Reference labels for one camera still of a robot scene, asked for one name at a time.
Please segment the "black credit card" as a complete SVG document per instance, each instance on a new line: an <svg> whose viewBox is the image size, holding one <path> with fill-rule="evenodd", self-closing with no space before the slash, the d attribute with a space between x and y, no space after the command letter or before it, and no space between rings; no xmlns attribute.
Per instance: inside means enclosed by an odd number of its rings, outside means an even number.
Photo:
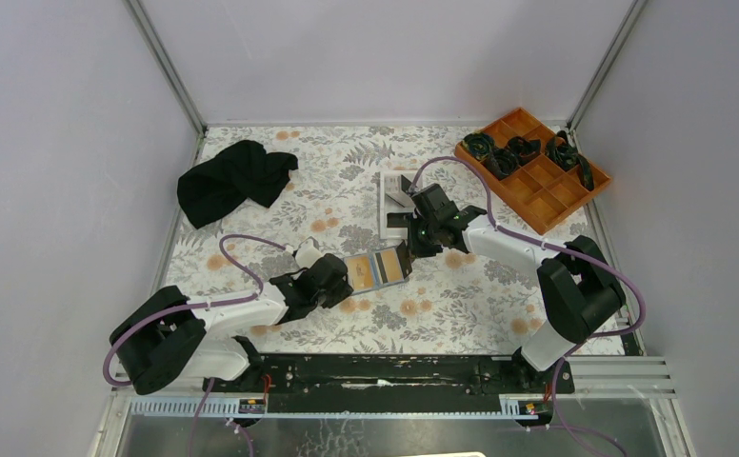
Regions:
<svg viewBox="0 0 739 457"><path fill-rule="evenodd" d="M402 240L395 247L395 254L397 256L398 264L401 269L402 278L408 279L412 273L412 266L409 246L405 240Z"/></svg>

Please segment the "grey blue card holder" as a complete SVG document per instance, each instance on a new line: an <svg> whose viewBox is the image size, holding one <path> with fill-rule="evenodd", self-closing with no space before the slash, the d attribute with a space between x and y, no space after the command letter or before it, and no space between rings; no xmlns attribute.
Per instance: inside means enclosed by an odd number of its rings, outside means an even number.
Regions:
<svg viewBox="0 0 739 457"><path fill-rule="evenodd" d="M377 251L380 251L380 250L376 250L376 251L373 251L373 252L364 253L364 254L368 254L370 256L370 258L371 258L372 267L373 267L373 273L374 273L374 277L375 277L375 287L373 289L371 289L371 290L368 290L368 291L365 291L365 292L362 292L362 293L353 293L353 294L363 294L363 293L367 293L367 292L371 292L371 291L376 291L376 290L381 289L381 288L387 288L387 287L395 286L395 285L398 285L398 284L401 284L401 283L405 283L409 279L408 278L408 279L405 279L404 281L401 281L401 282L398 282L398 283L394 283L394 284L385 285L385 286L380 285L379 284L379 278L378 278L378 275L377 275L376 266L375 266L375 262L374 262L374 253L377 252Z"/></svg>

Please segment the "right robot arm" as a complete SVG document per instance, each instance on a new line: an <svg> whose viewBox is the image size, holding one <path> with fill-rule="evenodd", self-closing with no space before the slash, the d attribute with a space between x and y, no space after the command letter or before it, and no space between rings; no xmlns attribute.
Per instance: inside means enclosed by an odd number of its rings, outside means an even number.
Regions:
<svg viewBox="0 0 739 457"><path fill-rule="evenodd" d="M519 231L505 231L475 206L457 207L432 184L410 195L407 216L412 258L433 257L446 248L487 257L537 279L546 322L517 349L513 383L534 392L549 380L549 369L583 344L626 303L612 268L598 245L585 236L555 250Z"/></svg>

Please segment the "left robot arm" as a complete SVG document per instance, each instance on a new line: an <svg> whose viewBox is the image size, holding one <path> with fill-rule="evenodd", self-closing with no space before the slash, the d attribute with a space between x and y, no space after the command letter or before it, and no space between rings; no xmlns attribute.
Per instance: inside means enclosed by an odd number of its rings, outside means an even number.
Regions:
<svg viewBox="0 0 739 457"><path fill-rule="evenodd" d="M262 360L240 330L275 326L332 308L352 293L346 263L324 254L300 270L269 280L260 291L191 298L176 286L159 289L110 335L103 370L113 386L139 395L174 381L217 378L240 391L258 385ZM110 371L118 359L127 380Z"/></svg>

